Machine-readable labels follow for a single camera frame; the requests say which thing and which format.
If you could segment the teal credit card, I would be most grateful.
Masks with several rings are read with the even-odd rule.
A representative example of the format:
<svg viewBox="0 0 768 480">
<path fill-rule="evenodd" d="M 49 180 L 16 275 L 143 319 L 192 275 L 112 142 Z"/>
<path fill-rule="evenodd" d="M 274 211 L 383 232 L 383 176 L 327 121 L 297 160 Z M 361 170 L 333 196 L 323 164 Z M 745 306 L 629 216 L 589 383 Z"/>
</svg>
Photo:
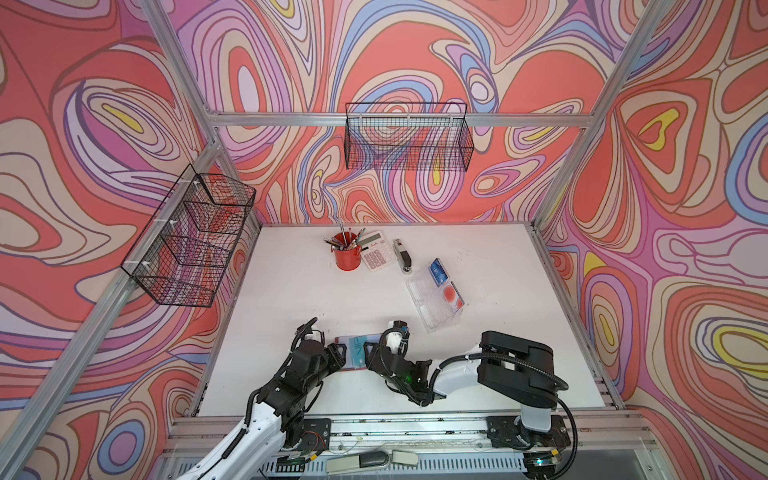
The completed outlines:
<svg viewBox="0 0 768 480">
<path fill-rule="evenodd" d="M 348 353 L 350 354 L 350 365 L 354 370 L 366 368 L 365 344 L 369 342 L 367 335 L 356 336 L 350 340 Z"/>
</svg>

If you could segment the red leather card holder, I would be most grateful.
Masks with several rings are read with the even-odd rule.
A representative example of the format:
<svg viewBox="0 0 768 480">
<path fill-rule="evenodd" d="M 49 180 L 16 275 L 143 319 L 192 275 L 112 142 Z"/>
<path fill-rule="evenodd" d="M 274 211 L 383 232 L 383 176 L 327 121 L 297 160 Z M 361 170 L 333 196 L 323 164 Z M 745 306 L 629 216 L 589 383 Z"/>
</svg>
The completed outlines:
<svg viewBox="0 0 768 480">
<path fill-rule="evenodd" d="M 370 351 L 370 348 L 367 348 L 365 344 L 377 344 L 379 338 L 379 334 L 345 335 L 336 337 L 334 342 L 346 347 L 346 363 L 342 368 L 342 371 L 365 370 L 366 353 Z"/>
</svg>

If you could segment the clear plastic card tray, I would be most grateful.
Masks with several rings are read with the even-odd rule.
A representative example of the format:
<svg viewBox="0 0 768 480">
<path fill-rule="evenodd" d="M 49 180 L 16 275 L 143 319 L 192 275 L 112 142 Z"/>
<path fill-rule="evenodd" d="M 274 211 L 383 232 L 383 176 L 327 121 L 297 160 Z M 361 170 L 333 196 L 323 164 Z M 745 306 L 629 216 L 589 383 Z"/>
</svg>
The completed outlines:
<svg viewBox="0 0 768 480">
<path fill-rule="evenodd" d="M 428 333 L 435 333 L 438 330 L 456 325 L 459 322 L 464 307 L 458 314 L 450 314 L 443 301 L 441 294 L 442 286 L 437 287 L 428 272 L 429 264 L 407 280 L 406 287 L 424 328 Z M 447 282 L 453 282 L 450 275 Z"/>
</svg>

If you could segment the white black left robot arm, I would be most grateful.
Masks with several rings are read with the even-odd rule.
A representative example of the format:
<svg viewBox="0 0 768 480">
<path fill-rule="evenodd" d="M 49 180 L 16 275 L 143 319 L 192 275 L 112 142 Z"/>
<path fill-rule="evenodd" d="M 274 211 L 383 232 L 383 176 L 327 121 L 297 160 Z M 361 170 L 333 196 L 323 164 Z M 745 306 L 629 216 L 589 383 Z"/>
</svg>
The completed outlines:
<svg viewBox="0 0 768 480">
<path fill-rule="evenodd" d="M 297 328 L 277 372 L 253 390 L 238 425 L 182 479 L 249 479 L 284 447 L 301 442 L 307 398 L 346 363 L 346 346 L 326 343 L 311 318 Z"/>
</svg>

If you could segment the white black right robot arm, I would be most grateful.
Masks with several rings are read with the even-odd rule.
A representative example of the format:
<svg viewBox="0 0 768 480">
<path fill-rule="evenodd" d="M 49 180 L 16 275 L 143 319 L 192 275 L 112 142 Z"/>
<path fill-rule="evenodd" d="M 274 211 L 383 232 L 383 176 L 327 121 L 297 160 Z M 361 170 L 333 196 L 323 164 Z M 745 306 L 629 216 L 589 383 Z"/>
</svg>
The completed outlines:
<svg viewBox="0 0 768 480">
<path fill-rule="evenodd" d="M 382 377 L 393 392 L 427 407 L 459 390 L 483 386 L 520 406 L 516 416 L 487 420 L 487 436 L 493 447 L 533 451 L 572 445 L 568 428 L 575 421 L 558 397 L 569 385 L 554 372 L 551 347 L 485 331 L 469 352 L 434 363 L 408 360 L 409 338 L 407 325 L 399 322 L 377 341 L 363 344 L 366 368 Z M 564 417 L 554 414 L 558 407 L 563 408 Z"/>
</svg>

